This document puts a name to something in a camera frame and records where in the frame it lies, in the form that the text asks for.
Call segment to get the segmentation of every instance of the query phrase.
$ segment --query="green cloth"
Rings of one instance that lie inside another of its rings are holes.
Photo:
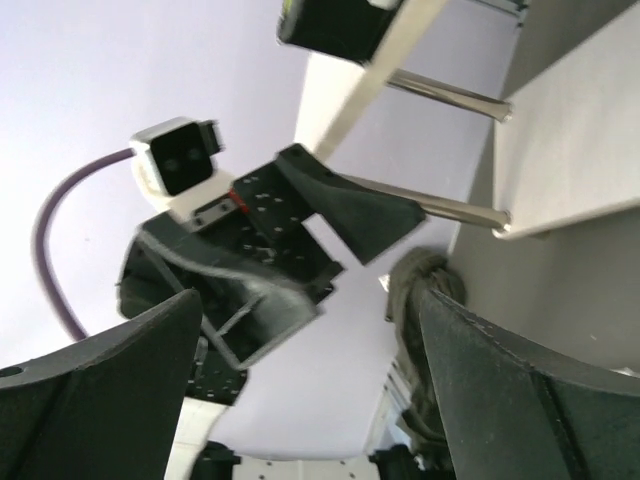
[[[447,259],[427,248],[415,248],[389,274],[387,321],[395,324],[398,340],[397,368],[411,389],[411,406],[399,426],[411,438],[416,455],[448,464],[448,448],[420,327],[424,291],[438,290],[464,304],[462,280],[446,268]]]

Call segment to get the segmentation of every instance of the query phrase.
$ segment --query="metal rod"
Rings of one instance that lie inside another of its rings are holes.
[[[370,188],[371,190],[413,200],[417,202],[425,212],[436,217],[448,218],[449,220],[492,228],[502,232],[509,230],[510,217],[507,212],[501,212],[492,208],[477,207],[448,198],[435,197],[433,195],[427,195],[426,193],[414,192],[360,177],[351,177],[348,175],[342,175],[342,177],[362,187]]]
[[[396,70],[391,75],[387,85],[438,102],[453,105],[465,110],[486,115],[499,122],[506,122],[511,118],[512,107],[509,102],[485,97],[478,93],[447,85],[405,70]]]

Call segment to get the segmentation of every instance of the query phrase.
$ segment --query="white wall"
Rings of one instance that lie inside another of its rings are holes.
[[[31,224],[53,186],[87,161],[125,147],[131,133],[182,114],[221,121],[226,170],[241,173],[270,160],[293,137],[306,59],[275,42],[280,0],[4,3],[0,367],[69,343],[29,258]],[[409,66],[497,94],[515,36],[512,19],[454,0]],[[333,166],[464,198],[487,127],[466,112],[385,92]],[[128,165],[88,180],[61,209],[54,265],[90,332],[122,321],[114,283],[135,226],[152,213]],[[252,369],[239,404],[214,431],[216,440],[245,453],[358,453],[394,354],[376,278],[402,249],[363,269],[326,226],[313,224],[350,271],[326,303],[330,313]],[[453,229],[451,222],[432,221],[404,246],[444,248]]]

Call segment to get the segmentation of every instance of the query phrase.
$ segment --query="black plastic piece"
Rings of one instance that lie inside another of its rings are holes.
[[[425,291],[422,335],[459,479],[640,478],[640,380]]]
[[[220,141],[220,133],[218,132],[218,122],[214,120],[200,122],[200,132],[210,157],[224,150],[224,146]]]
[[[201,315],[184,292],[0,371],[0,478],[163,478]]]
[[[273,162],[238,178],[233,190],[270,243],[291,234],[315,213]]]
[[[302,225],[269,244],[240,210],[197,234],[161,214],[141,226],[131,247],[120,310],[127,316],[195,288],[206,318],[223,332],[207,338],[241,370],[316,318],[317,303],[334,290],[331,280],[340,272]]]
[[[302,145],[282,150],[274,163],[364,265],[426,219],[413,200],[356,185],[326,168]]]
[[[151,140],[151,155],[168,195],[179,195],[215,173],[206,138],[193,122]]]
[[[422,472],[406,445],[378,450],[369,457],[378,467],[380,480],[421,480]]]
[[[282,43],[357,63],[373,57],[397,9],[367,0],[284,0],[278,26]]]
[[[186,396],[206,402],[232,406],[247,383],[248,371],[238,371],[209,342],[201,338],[204,347],[196,356],[189,378]]]
[[[209,442],[194,463],[190,480],[233,480],[233,467],[241,463],[242,458],[233,450]]]

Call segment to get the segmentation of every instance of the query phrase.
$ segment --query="black mount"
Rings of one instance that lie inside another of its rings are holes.
[[[250,367],[321,313],[343,271],[303,224],[316,213],[363,264],[426,218],[416,202],[356,185],[292,145],[187,224],[168,213],[142,224],[122,274],[122,314],[194,288],[210,349]]]

